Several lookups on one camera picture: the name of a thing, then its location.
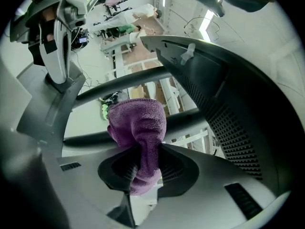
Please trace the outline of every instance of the purple towel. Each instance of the purple towel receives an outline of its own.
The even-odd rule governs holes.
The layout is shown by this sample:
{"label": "purple towel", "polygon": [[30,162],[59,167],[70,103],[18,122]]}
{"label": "purple towel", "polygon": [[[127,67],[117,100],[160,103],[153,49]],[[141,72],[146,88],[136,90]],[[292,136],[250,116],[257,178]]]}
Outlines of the purple towel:
{"label": "purple towel", "polygon": [[166,131],[162,104],[145,98],[127,100],[110,109],[108,120],[108,133],[120,148],[141,145],[141,168],[131,183],[131,195],[146,193],[161,177],[158,146]]}

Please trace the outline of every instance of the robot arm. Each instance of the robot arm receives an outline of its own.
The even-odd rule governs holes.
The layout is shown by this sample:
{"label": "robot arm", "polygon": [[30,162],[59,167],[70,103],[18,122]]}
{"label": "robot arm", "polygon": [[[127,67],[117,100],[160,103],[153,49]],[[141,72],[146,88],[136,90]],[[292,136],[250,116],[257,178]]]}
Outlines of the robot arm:
{"label": "robot arm", "polygon": [[[29,45],[34,63],[45,66],[56,84],[66,82],[70,70],[71,32],[86,23],[98,0],[36,0],[25,15],[11,22],[10,41]],[[43,12],[54,11],[45,22]]]}

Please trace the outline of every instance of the microfiber cloth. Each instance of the microfiber cloth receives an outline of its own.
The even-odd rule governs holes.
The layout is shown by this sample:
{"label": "microfiber cloth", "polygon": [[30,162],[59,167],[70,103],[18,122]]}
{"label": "microfiber cloth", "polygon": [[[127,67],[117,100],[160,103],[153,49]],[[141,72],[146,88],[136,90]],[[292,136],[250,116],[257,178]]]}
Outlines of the microfiber cloth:
{"label": "microfiber cloth", "polygon": [[131,183],[131,195],[141,195],[160,179],[158,146],[166,132],[163,106],[153,99],[131,99],[118,103],[108,112],[108,133],[119,148],[140,144],[141,167]]}

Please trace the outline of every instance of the green object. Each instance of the green object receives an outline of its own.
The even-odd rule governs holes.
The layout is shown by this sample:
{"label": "green object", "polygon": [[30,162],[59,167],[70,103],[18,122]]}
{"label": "green object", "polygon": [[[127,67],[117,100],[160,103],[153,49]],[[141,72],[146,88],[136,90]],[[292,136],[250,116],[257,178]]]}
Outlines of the green object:
{"label": "green object", "polygon": [[133,24],[123,25],[118,27],[120,33],[127,32],[128,34],[132,33],[136,28],[137,27]]}
{"label": "green object", "polygon": [[102,104],[102,114],[104,120],[108,120],[108,105]]}

